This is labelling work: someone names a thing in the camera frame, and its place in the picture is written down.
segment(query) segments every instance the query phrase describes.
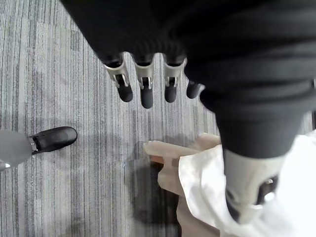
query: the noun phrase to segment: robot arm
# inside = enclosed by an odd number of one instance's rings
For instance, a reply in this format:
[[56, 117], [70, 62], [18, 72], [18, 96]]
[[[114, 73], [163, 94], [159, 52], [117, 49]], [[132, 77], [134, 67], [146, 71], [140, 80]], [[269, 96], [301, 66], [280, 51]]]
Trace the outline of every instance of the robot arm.
[[273, 198], [283, 156], [316, 107], [316, 0], [61, 0], [105, 64], [121, 99], [132, 99], [122, 52], [134, 58], [142, 104], [152, 101], [152, 58], [164, 54], [172, 102], [183, 62], [189, 97], [216, 115], [227, 205], [247, 223]]

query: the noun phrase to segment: metal bracket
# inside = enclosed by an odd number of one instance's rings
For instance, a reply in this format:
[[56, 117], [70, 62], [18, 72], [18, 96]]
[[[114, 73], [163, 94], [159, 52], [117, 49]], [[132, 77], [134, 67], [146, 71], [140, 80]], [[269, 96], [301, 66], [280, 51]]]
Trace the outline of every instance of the metal bracket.
[[181, 72], [183, 71], [185, 63], [181, 64], [180, 66], [170, 66], [164, 63], [164, 82], [165, 86], [170, 86], [170, 79], [174, 79], [174, 87], [176, 87], [179, 83], [179, 79], [181, 76]]
[[105, 65], [105, 68], [107, 69], [107, 71], [111, 77], [111, 80], [115, 82], [115, 86], [117, 88], [119, 88], [122, 85], [121, 80], [123, 81], [124, 86], [126, 86], [126, 87], [129, 86], [128, 71], [127, 71], [127, 68], [126, 68], [124, 61], [117, 68], [111, 68], [111, 67], [108, 67], [107, 65]]
[[38, 152], [38, 148], [36, 147], [36, 143], [35, 143], [35, 141], [33, 140], [33, 138], [32, 138], [32, 137], [28, 137], [28, 139], [29, 139], [29, 142], [30, 142], [30, 144], [31, 144], [31, 146], [32, 146], [33, 152]]
[[135, 63], [135, 70], [136, 70], [137, 80], [139, 82], [139, 86], [140, 86], [141, 90], [144, 89], [143, 78], [147, 78], [148, 89], [152, 89], [153, 88], [153, 78], [154, 78], [154, 62], [152, 62], [148, 66], [139, 66], [138, 64]]

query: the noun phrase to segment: gray carpet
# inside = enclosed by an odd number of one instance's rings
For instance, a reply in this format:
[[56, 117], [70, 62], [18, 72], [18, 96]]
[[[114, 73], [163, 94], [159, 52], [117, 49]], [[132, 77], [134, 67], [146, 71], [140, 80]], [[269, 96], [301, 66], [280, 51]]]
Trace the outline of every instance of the gray carpet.
[[[155, 57], [154, 107], [119, 100], [104, 66], [56, 0], [0, 0], [0, 128], [33, 134], [73, 126], [77, 142], [0, 174], [0, 237], [175, 237], [177, 200], [157, 185], [147, 140], [188, 145], [217, 133], [212, 113], [163, 96]], [[301, 133], [312, 129], [305, 117]]]

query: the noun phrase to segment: white cloth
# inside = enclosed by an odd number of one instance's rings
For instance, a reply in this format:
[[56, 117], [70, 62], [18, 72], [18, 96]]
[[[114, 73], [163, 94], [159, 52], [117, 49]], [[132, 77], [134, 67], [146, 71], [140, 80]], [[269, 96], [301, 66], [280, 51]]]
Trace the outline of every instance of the white cloth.
[[149, 141], [143, 145], [151, 156], [163, 157], [164, 166], [159, 172], [158, 183], [161, 188], [179, 195], [177, 218], [182, 229], [182, 237], [219, 237], [219, 230], [195, 218], [189, 211], [187, 201], [179, 180], [179, 159], [220, 144], [217, 136], [203, 134], [196, 139], [191, 148], [180, 147], [160, 141]]
[[[193, 148], [217, 145], [216, 138], [204, 141], [209, 144], [199, 141]], [[237, 224], [228, 213], [221, 145], [180, 157], [179, 178], [191, 214], [218, 228], [221, 237], [316, 236], [316, 131], [297, 136], [286, 156], [276, 199], [248, 225]]]

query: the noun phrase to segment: black sleeve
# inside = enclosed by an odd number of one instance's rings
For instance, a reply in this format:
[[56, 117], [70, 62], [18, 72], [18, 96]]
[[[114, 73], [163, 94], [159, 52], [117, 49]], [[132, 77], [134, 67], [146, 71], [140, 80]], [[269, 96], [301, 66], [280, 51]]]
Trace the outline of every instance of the black sleeve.
[[316, 108], [316, 0], [62, 0], [104, 64], [123, 51], [187, 57], [205, 85], [223, 146], [247, 157], [286, 153]]

